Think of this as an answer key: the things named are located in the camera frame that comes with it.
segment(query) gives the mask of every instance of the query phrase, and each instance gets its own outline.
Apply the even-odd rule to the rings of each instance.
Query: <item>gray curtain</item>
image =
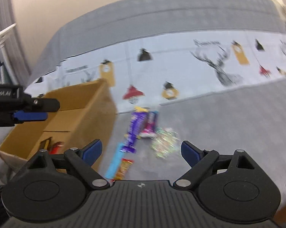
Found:
[[[0,31],[13,23],[15,23],[15,18],[11,0],[0,0]],[[31,70],[19,39],[17,25],[5,41],[5,48],[18,82],[26,86],[31,75]]]

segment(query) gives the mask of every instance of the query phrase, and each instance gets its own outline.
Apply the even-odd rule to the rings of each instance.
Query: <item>gold and red candy wrapper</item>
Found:
[[[130,165],[132,165],[133,160],[129,159],[122,159],[119,169],[116,172],[116,175],[114,176],[113,180],[123,180],[125,177],[126,172],[128,171],[128,168]]]

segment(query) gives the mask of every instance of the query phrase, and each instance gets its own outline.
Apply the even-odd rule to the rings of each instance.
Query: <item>purple chocolate bar wrapper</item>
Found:
[[[127,131],[126,138],[123,142],[125,146],[123,146],[121,152],[135,152],[135,148],[133,146],[136,142],[136,139],[138,138],[139,133],[142,130],[142,127],[145,124],[147,116],[148,112],[133,112],[131,114],[130,125]]]

